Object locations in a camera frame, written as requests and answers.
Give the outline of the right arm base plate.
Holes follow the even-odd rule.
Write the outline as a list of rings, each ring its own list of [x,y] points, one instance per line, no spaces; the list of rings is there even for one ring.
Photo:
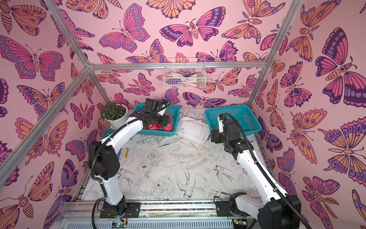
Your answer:
[[[216,207],[216,214],[219,217],[239,217],[246,213],[249,216],[257,217],[258,207],[246,200],[239,201],[214,201]]]

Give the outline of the left teal plastic basket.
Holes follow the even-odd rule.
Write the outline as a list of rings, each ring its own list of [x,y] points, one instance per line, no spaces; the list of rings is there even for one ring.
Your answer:
[[[139,131],[137,134],[164,136],[164,137],[173,136],[178,127],[179,116],[180,116],[180,107],[170,105],[165,110],[164,115],[169,116],[171,119],[171,122],[166,127],[155,125],[155,127],[151,128],[151,129],[145,128],[145,129]]]

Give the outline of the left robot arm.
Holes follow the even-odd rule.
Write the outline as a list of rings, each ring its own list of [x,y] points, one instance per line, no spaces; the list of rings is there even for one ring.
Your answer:
[[[165,110],[164,107],[149,112],[143,108],[133,112],[120,128],[101,141],[93,141],[90,145],[91,179],[100,184],[107,209],[118,216],[125,212],[126,203],[118,182],[117,173],[120,170],[120,162],[117,153],[130,138],[144,128],[155,124],[160,126],[170,124],[171,121],[165,115]]]

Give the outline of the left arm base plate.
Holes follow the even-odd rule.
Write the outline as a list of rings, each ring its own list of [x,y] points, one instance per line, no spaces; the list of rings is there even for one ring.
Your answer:
[[[103,205],[102,212],[100,213],[101,219],[112,218],[138,218],[140,213],[140,202],[127,202],[118,206],[105,203]]]

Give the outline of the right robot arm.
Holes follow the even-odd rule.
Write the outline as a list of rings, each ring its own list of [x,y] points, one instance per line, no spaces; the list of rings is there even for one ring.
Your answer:
[[[238,120],[228,113],[219,115],[218,129],[213,133],[214,142],[222,143],[225,151],[246,170],[261,198],[251,200],[244,194],[232,194],[234,211],[249,214],[262,229],[299,229],[301,224],[311,228],[301,214],[299,198],[288,194],[276,182],[259,160]]]

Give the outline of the aluminium front rail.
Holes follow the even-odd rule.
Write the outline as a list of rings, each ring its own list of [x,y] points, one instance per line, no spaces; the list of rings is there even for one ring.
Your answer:
[[[92,212],[94,202],[70,202],[56,220],[56,229],[259,229],[251,215],[234,215],[225,198],[128,201],[127,216],[113,218],[102,204]]]

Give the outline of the red apple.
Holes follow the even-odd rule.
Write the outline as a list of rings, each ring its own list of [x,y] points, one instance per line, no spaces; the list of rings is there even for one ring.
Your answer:
[[[172,124],[168,124],[167,126],[164,127],[164,131],[173,131],[174,130],[174,127]]]
[[[149,125],[148,126],[148,130],[154,130],[154,131],[161,131],[164,128],[160,125],[154,124],[154,125]]]

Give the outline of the green garden glove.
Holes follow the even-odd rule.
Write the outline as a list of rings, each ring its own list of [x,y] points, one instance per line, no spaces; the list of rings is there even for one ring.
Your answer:
[[[115,130],[113,129],[107,129],[102,133],[102,138],[106,138],[109,137],[111,134],[113,134],[115,132]]]

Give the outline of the white plastic tray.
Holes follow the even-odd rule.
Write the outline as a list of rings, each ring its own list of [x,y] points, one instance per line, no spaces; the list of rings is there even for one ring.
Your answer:
[[[208,124],[201,120],[183,117],[178,123],[176,133],[185,140],[203,145],[209,138],[210,129]]]

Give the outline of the potted green plant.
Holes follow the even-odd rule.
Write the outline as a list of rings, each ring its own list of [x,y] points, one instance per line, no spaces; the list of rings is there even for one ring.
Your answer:
[[[115,130],[122,127],[128,117],[128,108],[123,104],[107,103],[102,105],[101,118],[108,121]]]

